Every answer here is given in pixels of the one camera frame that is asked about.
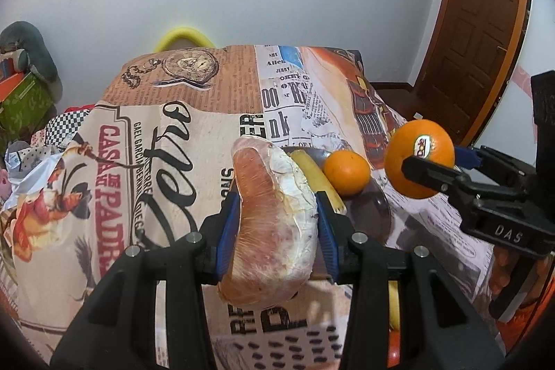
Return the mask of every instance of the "green box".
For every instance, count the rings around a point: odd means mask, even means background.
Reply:
[[[29,139],[52,104],[48,89],[35,75],[27,74],[6,99],[0,102],[2,156],[9,142]]]

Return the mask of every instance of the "door panel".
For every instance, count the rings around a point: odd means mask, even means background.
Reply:
[[[455,143],[478,116],[499,75],[517,17],[519,0],[447,0],[434,52],[418,96],[426,118]]]

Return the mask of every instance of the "stuffed toy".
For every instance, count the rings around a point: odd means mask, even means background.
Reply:
[[[13,58],[14,54],[11,54],[14,66],[21,64],[29,67],[31,72],[43,82],[53,83],[56,81],[58,69],[46,49],[43,37],[35,26],[26,21],[12,23],[0,33],[1,54],[18,50],[25,50],[26,53],[16,54],[17,61]]]

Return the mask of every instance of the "orange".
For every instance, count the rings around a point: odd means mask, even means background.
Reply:
[[[424,199],[437,192],[403,176],[401,165],[409,156],[419,156],[453,168],[454,146],[443,127],[430,120],[412,120],[402,125],[385,151],[384,168],[393,188],[402,195]]]
[[[356,195],[370,181],[370,165],[366,159],[348,149],[332,152],[324,161],[322,171],[342,196]]]

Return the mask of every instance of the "yellow foam tube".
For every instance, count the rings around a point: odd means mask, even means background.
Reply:
[[[399,285],[397,281],[389,281],[389,326],[401,330],[401,313],[399,310]]]
[[[189,40],[200,48],[215,48],[216,46],[212,43],[206,35],[201,34],[195,28],[190,27],[178,27],[170,30],[164,37],[158,42],[154,48],[154,52],[162,52],[167,50],[170,45],[177,40]]]

